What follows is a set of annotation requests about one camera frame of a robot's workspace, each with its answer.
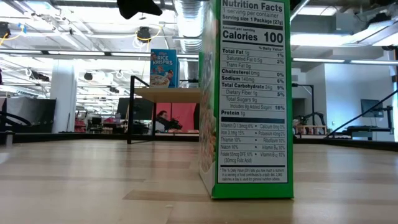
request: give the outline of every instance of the fluorescent light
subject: fluorescent light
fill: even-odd
[[[0,49],[0,53],[6,54],[42,54],[39,50],[12,50],[12,49]]]
[[[122,57],[150,57],[150,53],[111,53],[112,56]]]
[[[345,60],[322,59],[322,58],[293,58],[294,62],[321,62],[321,63],[343,63]]]
[[[368,64],[368,65],[398,65],[398,61],[380,61],[380,60],[352,60],[352,64]]]
[[[398,44],[398,33],[392,34],[389,37],[386,37],[379,42],[373,44],[373,46],[390,46],[390,45],[397,45]]]
[[[291,45],[335,47],[347,43],[350,35],[341,34],[292,34]]]
[[[312,15],[312,16],[333,16],[341,6],[304,6],[298,12],[299,15]]]
[[[6,86],[51,86],[51,84],[46,83],[3,83]]]
[[[97,55],[104,56],[104,52],[71,52],[71,51],[49,51],[49,54],[59,54],[59,55]]]
[[[178,58],[199,58],[199,55],[193,54],[177,54]]]
[[[64,0],[64,1],[79,1],[79,2],[98,2],[98,0]],[[101,2],[115,2],[117,0],[101,0]]]
[[[109,88],[109,87],[118,87],[118,88],[130,88],[130,85],[77,85],[78,87],[83,88]]]
[[[17,3],[21,8],[23,8],[28,13],[33,13],[32,10],[30,10],[28,7],[26,7],[23,4],[21,4],[19,1],[14,1],[14,2]]]

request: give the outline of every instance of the red wall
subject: red wall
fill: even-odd
[[[158,103],[156,114],[162,110],[168,114],[168,120],[174,118],[180,122],[183,131],[193,130],[193,112],[196,103]]]

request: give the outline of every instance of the cereal box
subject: cereal box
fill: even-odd
[[[176,50],[150,50],[150,87],[178,88],[178,72]]]

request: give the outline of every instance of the nutrition facts label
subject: nutrition facts label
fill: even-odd
[[[218,182],[287,183],[284,4],[221,0],[220,26]]]

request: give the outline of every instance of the pillar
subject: pillar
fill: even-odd
[[[54,60],[50,99],[56,99],[53,133],[74,131],[78,73],[73,60]]]
[[[388,60],[397,60],[396,55],[398,54],[397,50],[392,50],[392,51],[384,51],[387,56],[388,56]],[[394,82],[392,82],[393,84],[393,90],[397,90],[398,89],[398,75],[397,75],[397,67],[396,66],[390,66],[390,76],[391,76],[391,80],[394,80]],[[395,131],[394,131],[394,139],[395,141],[398,141],[398,95],[395,94],[394,96],[392,96],[392,127],[394,127]]]

